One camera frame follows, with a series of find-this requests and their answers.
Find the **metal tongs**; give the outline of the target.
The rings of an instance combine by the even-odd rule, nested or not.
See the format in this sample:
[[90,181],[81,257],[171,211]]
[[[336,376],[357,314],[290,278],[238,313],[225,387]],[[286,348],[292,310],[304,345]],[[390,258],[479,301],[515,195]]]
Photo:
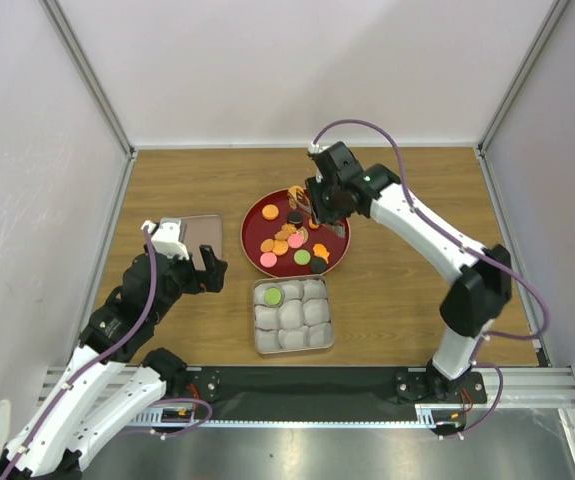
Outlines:
[[305,188],[304,188],[304,190],[305,190],[307,197],[309,199],[309,204],[307,206],[299,207],[299,208],[296,208],[293,210],[307,213],[314,224],[316,224],[318,226],[324,226],[325,228],[332,231],[339,238],[345,238],[347,236],[346,227],[343,224],[338,223],[338,222],[336,222],[336,223],[325,223],[322,220],[322,218],[316,213],[314,207],[312,206],[308,191]]

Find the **tan round biscuit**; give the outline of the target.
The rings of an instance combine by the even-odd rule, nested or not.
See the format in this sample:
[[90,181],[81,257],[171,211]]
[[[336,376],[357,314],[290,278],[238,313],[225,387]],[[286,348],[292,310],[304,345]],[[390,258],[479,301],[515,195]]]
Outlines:
[[288,202],[292,209],[307,206],[309,199],[303,187],[294,185],[288,189]]

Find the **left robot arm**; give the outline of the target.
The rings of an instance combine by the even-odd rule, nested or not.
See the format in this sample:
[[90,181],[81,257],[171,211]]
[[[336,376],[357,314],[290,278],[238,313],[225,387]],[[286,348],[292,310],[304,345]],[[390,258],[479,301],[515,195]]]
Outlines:
[[184,295],[218,293],[228,265],[211,246],[197,268],[178,218],[145,221],[144,251],[89,317],[61,377],[32,419],[3,448],[1,479],[78,479],[99,451],[143,409],[159,402],[210,405],[191,387],[186,363],[165,348],[145,356],[130,379],[97,401]]

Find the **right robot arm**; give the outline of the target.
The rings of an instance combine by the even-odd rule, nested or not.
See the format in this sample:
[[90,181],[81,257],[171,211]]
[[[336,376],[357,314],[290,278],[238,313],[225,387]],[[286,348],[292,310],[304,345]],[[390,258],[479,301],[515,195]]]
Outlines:
[[420,386],[398,380],[396,390],[405,403],[453,400],[463,390],[479,340],[512,297],[509,252],[501,245],[487,248],[434,212],[423,211],[401,177],[382,164],[363,168],[342,142],[312,144],[308,155],[317,168],[305,181],[316,223],[338,229],[352,214],[370,218],[405,240],[447,282],[439,308],[445,324],[439,348]]

